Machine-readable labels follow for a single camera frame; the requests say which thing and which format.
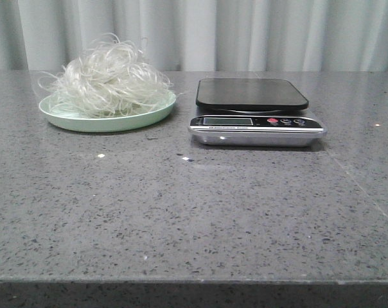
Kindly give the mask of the white vermicelli noodle bundle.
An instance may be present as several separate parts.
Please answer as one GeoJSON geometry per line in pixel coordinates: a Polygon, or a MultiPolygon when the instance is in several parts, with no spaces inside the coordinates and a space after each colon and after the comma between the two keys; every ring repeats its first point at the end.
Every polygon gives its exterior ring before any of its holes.
{"type": "Polygon", "coordinates": [[[172,83],[130,40],[104,33],[56,74],[43,73],[51,112],[82,118],[128,117],[160,110],[177,99],[172,83]]]}

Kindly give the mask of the black silver kitchen scale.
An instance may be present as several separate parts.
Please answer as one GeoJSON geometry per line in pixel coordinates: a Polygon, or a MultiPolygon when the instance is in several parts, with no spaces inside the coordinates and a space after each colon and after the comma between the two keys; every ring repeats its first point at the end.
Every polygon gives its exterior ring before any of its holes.
{"type": "Polygon", "coordinates": [[[206,78],[198,83],[195,103],[188,130],[201,144],[307,147],[327,133],[287,80],[206,78]]]}

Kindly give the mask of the light green round plate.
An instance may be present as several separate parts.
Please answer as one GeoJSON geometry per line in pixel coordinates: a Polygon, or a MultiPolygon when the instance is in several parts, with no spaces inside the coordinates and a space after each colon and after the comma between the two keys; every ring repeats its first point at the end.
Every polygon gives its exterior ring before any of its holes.
{"type": "Polygon", "coordinates": [[[110,133],[134,130],[157,123],[167,117],[176,102],[174,93],[168,94],[159,108],[137,115],[91,118],[77,111],[64,109],[52,95],[39,103],[39,110],[51,124],[74,132],[110,133]]]}

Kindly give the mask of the white pleated curtain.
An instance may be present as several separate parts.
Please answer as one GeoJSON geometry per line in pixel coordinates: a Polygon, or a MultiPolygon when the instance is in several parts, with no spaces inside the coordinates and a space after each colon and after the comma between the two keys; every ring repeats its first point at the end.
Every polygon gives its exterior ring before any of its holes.
{"type": "Polygon", "coordinates": [[[0,69],[113,33],[164,71],[388,71],[388,1],[0,1],[0,69]]]}

